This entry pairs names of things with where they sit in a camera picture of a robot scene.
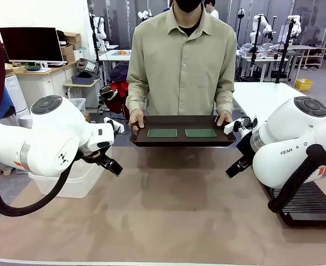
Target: shirt cuff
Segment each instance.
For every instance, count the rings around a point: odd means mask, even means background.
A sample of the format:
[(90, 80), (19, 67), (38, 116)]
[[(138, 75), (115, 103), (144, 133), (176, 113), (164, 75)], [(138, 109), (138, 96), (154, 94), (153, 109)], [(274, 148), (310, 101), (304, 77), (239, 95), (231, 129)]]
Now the shirt cuff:
[(130, 106), (128, 107), (128, 109), (130, 110), (130, 114), (135, 111), (136, 109), (140, 109), (142, 110), (141, 108), (141, 104), (139, 103), (139, 101), (137, 100), (134, 100), (134, 101), (131, 101), (130, 102)]
[(231, 113), (233, 112), (233, 104), (223, 104), (223, 105), (219, 105), (217, 107), (217, 112), (220, 115), (222, 113), (223, 110), (228, 111), (229, 114), (231, 115)]

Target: neck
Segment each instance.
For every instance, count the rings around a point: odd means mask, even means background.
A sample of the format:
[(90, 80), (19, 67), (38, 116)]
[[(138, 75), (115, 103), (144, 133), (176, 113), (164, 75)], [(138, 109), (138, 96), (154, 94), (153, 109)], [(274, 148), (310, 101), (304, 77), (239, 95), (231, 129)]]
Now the neck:
[(202, 14), (201, 5), (190, 13), (183, 12), (177, 4), (173, 4), (173, 11), (176, 22), (180, 27), (192, 28), (196, 25)]

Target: white t-shirt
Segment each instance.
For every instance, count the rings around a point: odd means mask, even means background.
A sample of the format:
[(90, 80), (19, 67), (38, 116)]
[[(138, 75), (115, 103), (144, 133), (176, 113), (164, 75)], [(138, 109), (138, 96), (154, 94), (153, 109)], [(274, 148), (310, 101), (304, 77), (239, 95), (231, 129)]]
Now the white t-shirt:
[(211, 16), (213, 16), (213, 17), (219, 19), (219, 13), (218, 13), (218, 11), (217, 11), (216, 9), (213, 10), (213, 11), (211, 12)]

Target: yellow bin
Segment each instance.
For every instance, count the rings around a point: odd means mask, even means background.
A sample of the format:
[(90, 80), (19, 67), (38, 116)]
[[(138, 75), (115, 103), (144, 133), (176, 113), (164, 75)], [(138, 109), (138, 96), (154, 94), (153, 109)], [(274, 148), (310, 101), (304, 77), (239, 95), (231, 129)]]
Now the yellow bin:
[(313, 82), (309, 79), (297, 79), (296, 81), (296, 89), (300, 91), (310, 91)]

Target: green rectangle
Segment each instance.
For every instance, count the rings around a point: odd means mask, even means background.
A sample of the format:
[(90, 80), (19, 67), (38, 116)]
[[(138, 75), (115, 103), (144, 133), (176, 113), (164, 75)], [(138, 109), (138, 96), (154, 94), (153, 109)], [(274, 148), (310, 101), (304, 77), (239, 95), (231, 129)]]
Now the green rectangle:
[(147, 137), (177, 137), (177, 129), (149, 129)]
[(186, 137), (217, 137), (213, 129), (185, 129)]

